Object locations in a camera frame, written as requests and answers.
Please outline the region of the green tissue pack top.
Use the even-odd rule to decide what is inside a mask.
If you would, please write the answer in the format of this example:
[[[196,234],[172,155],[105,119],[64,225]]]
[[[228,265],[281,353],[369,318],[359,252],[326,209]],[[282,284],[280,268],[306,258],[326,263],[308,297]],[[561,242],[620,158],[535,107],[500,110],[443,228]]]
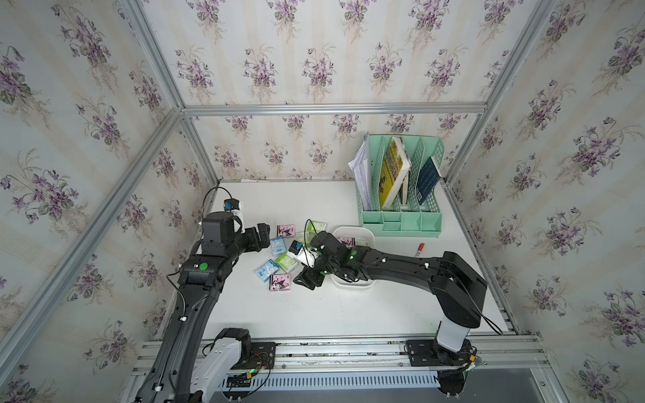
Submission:
[[[320,233],[322,231],[325,231],[326,228],[327,223],[312,220],[307,221],[306,231],[309,233]]]

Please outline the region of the green tissue pack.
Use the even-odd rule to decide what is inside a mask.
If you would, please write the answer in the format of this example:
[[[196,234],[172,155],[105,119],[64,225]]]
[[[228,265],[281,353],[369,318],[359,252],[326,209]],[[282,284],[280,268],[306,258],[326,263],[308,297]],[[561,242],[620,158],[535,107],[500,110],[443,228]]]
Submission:
[[[307,247],[311,244],[310,238],[311,238],[311,235],[307,231],[296,233],[297,242],[301,243],[302,245],[306,245]]]
[[[306,231],[309,233],[320,233],[322,231],[325,231],[326,228],[327,223],[312,220],[307,221]]]
[[[288,253],[283,253],[277,258],[275,258],[275,263],[285,273],[292,272],[295,268],[299,267],[300,265],[300,263],[294,258],[290,257]]]

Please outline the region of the white plastic storage box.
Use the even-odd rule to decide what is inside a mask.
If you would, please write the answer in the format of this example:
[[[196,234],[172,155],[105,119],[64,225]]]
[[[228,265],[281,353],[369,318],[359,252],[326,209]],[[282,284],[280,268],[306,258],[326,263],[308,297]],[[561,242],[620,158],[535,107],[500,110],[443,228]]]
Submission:
[[[367,228],[352,226],[337,227],[332,231],[332,235],[334,235],[335,238],[354,237],[356,239],[356,246],[367,246],[371,248],[376,246],[376,237]],[[373,287],[376,283],[374,280],[360,280],[358,282],[348,283],[344,280],[340,280],[336,276],[332,276],[331,280],[339,289],[344,290],[367,290]]]

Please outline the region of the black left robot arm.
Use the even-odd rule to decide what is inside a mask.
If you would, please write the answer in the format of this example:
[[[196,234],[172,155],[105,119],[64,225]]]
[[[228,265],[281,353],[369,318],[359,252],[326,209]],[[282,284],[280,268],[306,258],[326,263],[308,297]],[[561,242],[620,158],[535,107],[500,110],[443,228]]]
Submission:
[[[136,402],[208,402],[224,376],[250,358],[248,330],[225,328],[213,350],[197,364],[203,334],[227,278],[242,254],[270,246],[270,226],[245,228],[235,213],[209,213],[203,234],[178,269],[178,300],[161,348]]]

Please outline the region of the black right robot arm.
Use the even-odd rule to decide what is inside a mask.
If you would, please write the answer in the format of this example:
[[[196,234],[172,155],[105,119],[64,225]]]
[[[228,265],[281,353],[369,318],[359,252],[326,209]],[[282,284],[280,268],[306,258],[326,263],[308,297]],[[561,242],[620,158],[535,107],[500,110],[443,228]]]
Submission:
[[[349,248],[322,231],[314,236],[312,247],[295,240],[287,254],[304,265],[295,283],[309,290],[333,275],[349,284],[384,280],[432,293],[443,312],[435,339],[441,349],[460,352],[470,330],[480,327],[488,284],[457,253],[446,251],[440,257],[418,258],[366,246]]]

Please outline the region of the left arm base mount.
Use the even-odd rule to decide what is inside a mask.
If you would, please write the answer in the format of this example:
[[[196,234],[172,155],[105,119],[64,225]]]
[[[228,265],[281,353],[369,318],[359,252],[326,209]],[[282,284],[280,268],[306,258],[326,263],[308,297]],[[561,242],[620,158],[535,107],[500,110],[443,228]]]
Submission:
[[[205,358],[212,354],[216,357],[223,355],[230,363],[237,358],[231,367],[234,370],[273,369],[277,344],[274,342],[243,342],[237,339],[218,339],[203,347]]]

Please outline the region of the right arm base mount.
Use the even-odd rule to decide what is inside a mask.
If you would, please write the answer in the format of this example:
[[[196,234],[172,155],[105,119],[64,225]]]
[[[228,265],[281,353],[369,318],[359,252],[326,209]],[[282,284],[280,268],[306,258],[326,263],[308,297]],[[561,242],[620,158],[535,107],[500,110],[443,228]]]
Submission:
[[[477,356],[477,348],[466,339],[462,348],[453,352],[435,339],[413,339],[404,344],[404,353],[413,367],[468,367]]]

